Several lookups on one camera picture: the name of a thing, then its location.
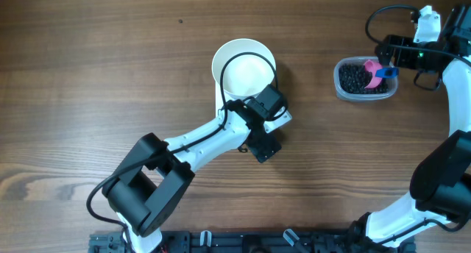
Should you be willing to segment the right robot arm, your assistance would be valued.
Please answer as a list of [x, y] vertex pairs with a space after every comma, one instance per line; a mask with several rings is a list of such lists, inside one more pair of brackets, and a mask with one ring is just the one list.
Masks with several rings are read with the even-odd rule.
[[399, 68], [437, 74], [435, 86], [447, 89], [449, 136], [418, 165], [407, 194], [351, 223], [341, 239], [345, 252], [405, 252], [419, 232], [458, 232], [470, 221], [470, 6], [456, 5], [445, 24], [429, 6], [406, 8], [415, 35], [378, 40], [378, 59], [364, 70], [379, 80], [395, 78]]

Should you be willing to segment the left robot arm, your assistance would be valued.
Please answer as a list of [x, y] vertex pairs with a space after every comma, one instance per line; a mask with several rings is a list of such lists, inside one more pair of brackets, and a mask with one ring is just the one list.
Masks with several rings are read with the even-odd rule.
[[211, 160], [238, 149], [263, 163], [278, 152], [281, 145], [265, 124], [286, 110], [283, 94], [267, 85], [256, 97], [224, 101], [212, 121], [184, 135], [143, 136], [101, 187], [124, 225], [126, 252], [152, 252], [161, 244], [160, 226]]

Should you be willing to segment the pink scoop with blue handle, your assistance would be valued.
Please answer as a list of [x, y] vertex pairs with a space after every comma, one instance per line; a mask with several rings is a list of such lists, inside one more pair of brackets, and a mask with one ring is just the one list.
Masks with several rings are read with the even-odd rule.
[[371, 73], [372, 78], [366, 85], [366, 89], [378, 87], [384, 79], [393, 79], [398, 76], [399, 69], [395, 67], [384, 68], [379, 62], [367, 60], [364, 63], [365, 70]]

